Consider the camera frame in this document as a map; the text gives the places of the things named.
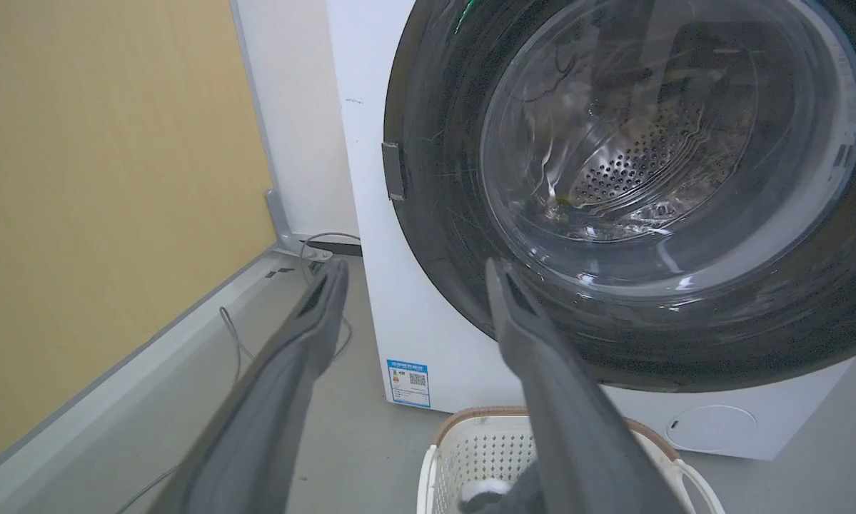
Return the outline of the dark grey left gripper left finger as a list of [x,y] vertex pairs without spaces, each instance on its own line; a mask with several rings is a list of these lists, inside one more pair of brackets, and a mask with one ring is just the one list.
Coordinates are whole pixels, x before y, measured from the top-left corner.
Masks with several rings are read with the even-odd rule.
[[314,384],[336,357],[348,264],[330,261],[267,340],[151,513],[283,513]]

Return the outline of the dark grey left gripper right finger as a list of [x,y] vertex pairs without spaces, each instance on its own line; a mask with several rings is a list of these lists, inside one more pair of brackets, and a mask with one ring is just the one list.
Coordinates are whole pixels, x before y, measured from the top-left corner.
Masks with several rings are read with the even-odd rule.
[[489,259],[494,338],[522,386],[548,513],[683,513],[588,367],[507,261]]

